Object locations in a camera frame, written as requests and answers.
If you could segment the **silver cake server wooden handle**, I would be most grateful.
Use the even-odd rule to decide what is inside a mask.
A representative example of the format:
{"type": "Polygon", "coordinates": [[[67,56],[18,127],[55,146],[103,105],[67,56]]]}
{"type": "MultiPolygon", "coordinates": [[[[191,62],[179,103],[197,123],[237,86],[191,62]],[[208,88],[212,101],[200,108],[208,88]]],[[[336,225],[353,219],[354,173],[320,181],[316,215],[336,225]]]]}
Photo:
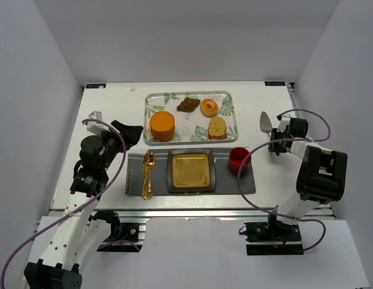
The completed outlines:
{"type": "Polygon", "coordinates": [[[271,120],[265,111],[261,112],[259,125],[261,132],[266,133],[270,140],[276,140],[276,135],[273,131],[271,120]]]}

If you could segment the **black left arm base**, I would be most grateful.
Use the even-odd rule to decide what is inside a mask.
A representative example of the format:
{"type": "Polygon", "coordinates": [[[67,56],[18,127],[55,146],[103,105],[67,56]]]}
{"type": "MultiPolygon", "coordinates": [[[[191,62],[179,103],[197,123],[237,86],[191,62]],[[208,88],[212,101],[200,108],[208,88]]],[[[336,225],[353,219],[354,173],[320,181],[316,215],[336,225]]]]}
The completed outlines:
{"type": "Polygon", "coordinates": [[[98,252],[138,252],[143,240],[139,237],[142,232],[140,223],[122,222],[119,214],[110,210],[97,211],[89,217],[89,222],[105,221],[110,228],[110,235],[100,244],[98,252]]]}

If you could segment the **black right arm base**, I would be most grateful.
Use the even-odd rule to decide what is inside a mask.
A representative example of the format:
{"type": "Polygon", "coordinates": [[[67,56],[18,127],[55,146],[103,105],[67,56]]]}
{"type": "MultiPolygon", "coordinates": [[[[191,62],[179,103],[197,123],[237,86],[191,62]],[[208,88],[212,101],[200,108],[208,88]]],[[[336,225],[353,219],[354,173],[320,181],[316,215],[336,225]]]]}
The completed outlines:
{"type": "Polygon", "coordinates": [[[304,254],[301,233],[297,225],[292,229],[277,228],[277,231],[271,231],[266,222],[247,222],[238,233],[245,237],[248,256],[304,254]]]}

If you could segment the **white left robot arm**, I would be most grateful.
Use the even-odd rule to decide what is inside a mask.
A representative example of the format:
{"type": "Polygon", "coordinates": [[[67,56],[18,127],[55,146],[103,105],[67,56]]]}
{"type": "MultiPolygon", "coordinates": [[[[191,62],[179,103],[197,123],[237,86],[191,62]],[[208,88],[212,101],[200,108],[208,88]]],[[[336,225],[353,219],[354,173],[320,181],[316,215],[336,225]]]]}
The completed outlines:
{"type": "Polygon", "coordinates": [[[91,135],[81,141],[64,215],[38,261],[24,270],[30,288],[80,288],[81,274],[98,249],[130,242],[116,212],[95,208],[114,181],[108,168],[117,154],[125,155],[139,142],[143,127],[92,118],[83,123],[91,135]]]}

